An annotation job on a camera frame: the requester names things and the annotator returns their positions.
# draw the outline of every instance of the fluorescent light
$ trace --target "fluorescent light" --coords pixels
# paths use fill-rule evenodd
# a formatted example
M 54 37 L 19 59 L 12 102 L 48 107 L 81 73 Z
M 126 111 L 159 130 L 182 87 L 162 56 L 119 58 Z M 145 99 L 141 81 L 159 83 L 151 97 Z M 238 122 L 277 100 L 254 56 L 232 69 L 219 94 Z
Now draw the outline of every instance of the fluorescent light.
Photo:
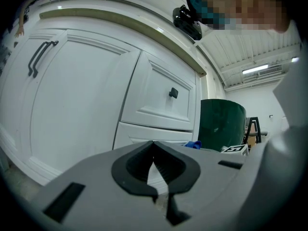
M 296 63 L 298 60 L 299 60 L 299 57 L 293 57 L 292 60 L 291 60 L 291 62 L 292 62 L 292 63 Z
M 262 65 L 262 66 L 259 66 L 259 67 L 254 67 L 254 68 L 251 68 L 251 69 L 243 70 L 242 73 L 243 73 L 243 75 L 245 75 L 245 74 L 249 74 L 249 73 L 252 73 L 252 72 L 255 72 L 255 71 L 258 71 L 258 70 L 266 69 L 268 67 L 269 67 L 269 65 L 265 64 L 265 65 Z

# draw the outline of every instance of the black door handle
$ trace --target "black door handle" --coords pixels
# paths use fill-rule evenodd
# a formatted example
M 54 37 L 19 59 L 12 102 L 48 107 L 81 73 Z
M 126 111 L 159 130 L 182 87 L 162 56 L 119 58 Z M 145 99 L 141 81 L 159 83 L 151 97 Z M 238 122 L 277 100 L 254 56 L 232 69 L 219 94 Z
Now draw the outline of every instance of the black door handle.
M 31 68 L 31 63 L 32 63 L 32 61 L 34 60 L 34 58 L 36 57 L 36 55 L 38 54 L 38 52 L 40 51 L 40 49 L 42 49 L 42 47 L 44 46 L 44 44 L 47 44 L 48 42 L 44 42 L 44 43 L 42 43 L 41 45 L 40 45 L 40 47 L 38 47 L 38 49 L 37 49 L 37 51 L 34 53 L 34 55 L 32 56 L 32 58 L 31 58 L 31 60 L 30 60 L 30 62 L 29 62 L 29 64 L 28 64 L 28 68 L 29 68 L 29 76 L 31 76 L 31 74 L 32 74 L 32 72 L 33 72 L 33 70 L 32 70 L 32 68 Z
M 55 42 L 50 41 L 50 42 L 47 43 L 45 48 L 40 52 L 40 54 L 38 55 L 37 59 L 35 60 L 35 62 L 33 64 L 33 72 L 34 72 L 33 73 L 33 78 L 35 78 L 38 75 L 38 73 L 39 73 L 35 67 L 38 64 L 38 62 L 39 62 L 40 58 L 42 57 L 42 55 L 44 54 L 44 52 L 47 50 L 47 48 L 49 46 L 51 46 L 51 45 L 56 46 L 58 43 L 59 43 L 59 41 L 55 41 Z
M 170 97 L 174 97 L 175 99 L 178 98 L 178 90 L 176 90 L 175 88 L 171 88 L 171 91 L 169 92 L 169 96 Z

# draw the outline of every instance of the black camera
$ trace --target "black camera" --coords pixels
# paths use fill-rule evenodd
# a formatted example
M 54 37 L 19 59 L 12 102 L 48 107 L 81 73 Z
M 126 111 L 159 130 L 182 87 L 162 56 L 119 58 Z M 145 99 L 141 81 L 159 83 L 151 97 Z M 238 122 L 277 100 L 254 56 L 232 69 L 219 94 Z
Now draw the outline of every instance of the black camera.
M 202 39 L 201 26 L 198 21 L 193 19 L 189 9 L 185 5 L 173 10 L 173 24 L 194 40 Z

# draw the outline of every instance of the green trash can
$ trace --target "green trash can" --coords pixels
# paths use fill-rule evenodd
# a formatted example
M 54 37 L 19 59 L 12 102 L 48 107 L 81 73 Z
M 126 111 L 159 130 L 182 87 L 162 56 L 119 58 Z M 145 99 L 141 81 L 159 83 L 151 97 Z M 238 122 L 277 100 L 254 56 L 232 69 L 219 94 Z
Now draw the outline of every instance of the green trash can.
M 221 150 L 223 146 L 242 144 L 246 110 L 238 103 L 223 99 L 201 100 L 198 140 L 202 148 Z

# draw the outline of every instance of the floor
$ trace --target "floor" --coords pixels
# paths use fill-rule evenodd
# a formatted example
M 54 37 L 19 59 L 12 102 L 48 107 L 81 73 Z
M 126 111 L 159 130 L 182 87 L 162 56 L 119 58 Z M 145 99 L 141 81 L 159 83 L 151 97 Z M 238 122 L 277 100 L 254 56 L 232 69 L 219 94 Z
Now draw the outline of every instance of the floor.
M 27 201 L 31 201 L 33 197 L 39 192 L 42 187 L 27 175 L 25 175 L 16 165 L 12 162 L 9 163 L 10 168 L 4 172 L 4 178 L 15 194 L 23 197 Z M 165 217 L 167 214 L 168 194 L 161 194 L 156 200 L 156 208 Z
M 25 175 L 16 165 L 10 163 L 10 168 L 4 172 L 4 179 L 15 194 L 30 201 L 42 187 L 27 175 Z

